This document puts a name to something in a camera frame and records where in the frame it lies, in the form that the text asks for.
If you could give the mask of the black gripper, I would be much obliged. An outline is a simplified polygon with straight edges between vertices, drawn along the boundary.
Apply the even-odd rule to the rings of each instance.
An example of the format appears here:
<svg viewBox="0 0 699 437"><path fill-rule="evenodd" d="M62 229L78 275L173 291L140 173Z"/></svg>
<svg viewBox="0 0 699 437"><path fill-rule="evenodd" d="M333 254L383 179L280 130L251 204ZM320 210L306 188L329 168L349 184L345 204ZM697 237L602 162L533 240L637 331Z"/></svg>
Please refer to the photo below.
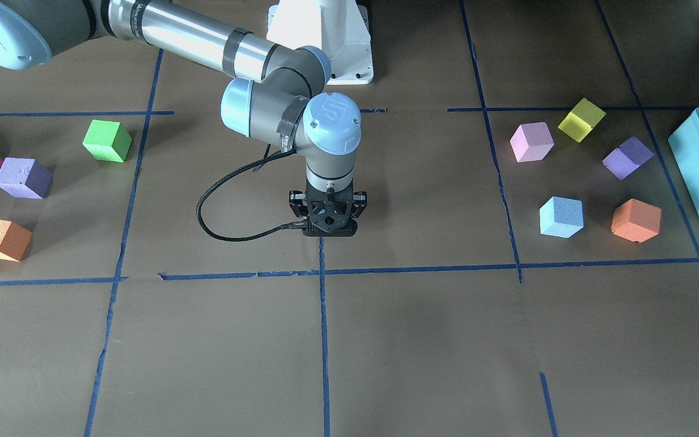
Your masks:
<svg viewBox="0 0 699 437"><path fill-rule="evenodd" d="M307 191L289 191L289 207L294 215L309 222L348 222L357 219L367 207L366 191L353 191L353 185L339 191L320 191L307 185Z"/></svg>

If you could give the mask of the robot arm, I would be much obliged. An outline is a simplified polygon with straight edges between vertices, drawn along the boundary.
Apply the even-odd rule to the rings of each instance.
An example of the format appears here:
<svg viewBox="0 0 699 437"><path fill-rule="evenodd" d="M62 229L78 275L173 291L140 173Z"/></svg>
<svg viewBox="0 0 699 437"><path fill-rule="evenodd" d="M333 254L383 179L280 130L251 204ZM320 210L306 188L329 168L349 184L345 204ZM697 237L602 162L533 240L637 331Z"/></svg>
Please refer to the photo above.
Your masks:
<svg viewBox="0 0 699 437"><path fill-rule="evenodd" d="M9 75L41 70L81 44L95 46L99 61L112 41L226 75L223 124L279 147L256 166L296 154L305 160L307 188L289 195L300 227L333 232L365 209L366 193L353 190L360 109L325 90L332 67L319 48L284 47L169 1L0 1L0 67Z"/></svg>

